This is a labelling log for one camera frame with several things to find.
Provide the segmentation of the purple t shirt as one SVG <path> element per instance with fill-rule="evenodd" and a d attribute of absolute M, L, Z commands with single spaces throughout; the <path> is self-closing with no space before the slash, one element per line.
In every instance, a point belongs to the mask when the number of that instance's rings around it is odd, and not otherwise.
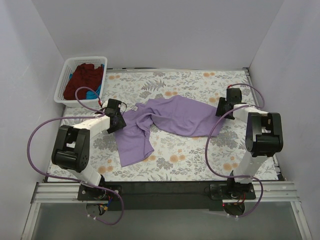
<path fill-rule="evenodd" d="M 126 127 L 115 132 L 120 164 L 130 166 L 149 157 L 151 125 L 183 137 L 216 137 L 224 122 L 216 116 L 216 107 L 175 95 L 137 103 L 124 113 Z"/>

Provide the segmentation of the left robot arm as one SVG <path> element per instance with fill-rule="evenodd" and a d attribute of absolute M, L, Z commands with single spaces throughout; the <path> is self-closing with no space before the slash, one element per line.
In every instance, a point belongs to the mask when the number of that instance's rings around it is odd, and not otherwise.
<path fill-rule="evenodd" d="M 126 127 L 120 100 L 109 99 L 93 118 L 75 125 L 62 125 L 56 136 L 51 162 L 73 174 L 81 182 L 91 184 L 89 194 L 95 200 L 106 196 L 106 187 L 101 184 L 102 175 L 90 163 L 90 141 L 96 135 L 112 134 Z"/>

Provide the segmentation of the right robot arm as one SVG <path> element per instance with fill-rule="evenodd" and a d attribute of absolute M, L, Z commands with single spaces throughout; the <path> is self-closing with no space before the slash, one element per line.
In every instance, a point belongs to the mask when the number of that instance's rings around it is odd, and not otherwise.
<path fill-rule="evenodd" d="M 226 186 L 227 195 L 237 199 L 250 190 L 252 177 L 261 165 L 282 151 L 284 140 L 281 115 L 242 102 L 241 90 L 231 86 L 226 89 L 226 97 L 219 99 L 215 115 L 230 120 L 237 119 L 246 124 L 246 152 L 238 167 L 231 172 Z"/>

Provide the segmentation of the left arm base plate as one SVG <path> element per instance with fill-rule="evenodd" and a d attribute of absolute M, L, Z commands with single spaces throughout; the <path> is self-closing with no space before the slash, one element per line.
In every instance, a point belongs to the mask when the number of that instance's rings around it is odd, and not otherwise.
<path fill-rule="evenodd" d="M 119 195 L 122 193 L 121 184 L 106 184 L 103 188 L 110 189 L 117 192 Z M 80 185 L 77 195 L 78 201 L 108 201 L 108 200 L 118 201 L 119 198 L 110 191 L 102 190 L 96 187 L 90 187 L 87 185 Z"/>

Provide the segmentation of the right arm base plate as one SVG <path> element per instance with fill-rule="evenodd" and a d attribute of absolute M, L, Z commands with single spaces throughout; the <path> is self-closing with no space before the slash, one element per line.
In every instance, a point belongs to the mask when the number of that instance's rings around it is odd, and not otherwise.
<path fill-rule="evenodd" d="M 226 182 L 216 182 L 209 186 L 209 196 L 212 200 L 255 200 L 256 194 L 254 187 L 249 184 L 227 185 Z"/>

